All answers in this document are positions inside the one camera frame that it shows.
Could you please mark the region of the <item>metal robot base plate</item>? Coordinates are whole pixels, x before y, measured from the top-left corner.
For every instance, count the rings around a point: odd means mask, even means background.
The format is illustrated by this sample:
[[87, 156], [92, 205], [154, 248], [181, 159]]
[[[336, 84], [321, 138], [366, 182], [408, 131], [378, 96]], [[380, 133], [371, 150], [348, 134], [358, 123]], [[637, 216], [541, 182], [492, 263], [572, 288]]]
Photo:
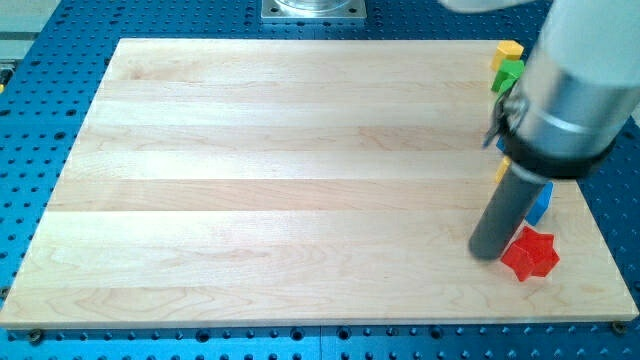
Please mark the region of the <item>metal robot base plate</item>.
[[266, 20], [365, 19], [364, 0], [262, 0]]

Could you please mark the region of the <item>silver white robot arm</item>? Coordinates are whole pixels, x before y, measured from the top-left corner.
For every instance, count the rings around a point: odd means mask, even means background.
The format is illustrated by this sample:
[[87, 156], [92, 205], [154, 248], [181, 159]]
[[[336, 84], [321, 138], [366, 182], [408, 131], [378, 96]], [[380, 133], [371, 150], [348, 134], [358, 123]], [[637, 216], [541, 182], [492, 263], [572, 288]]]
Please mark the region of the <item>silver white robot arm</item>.
[[639, 103], [639, 0], [554, 0], [505, 104], [545, 157], [600, 155]]

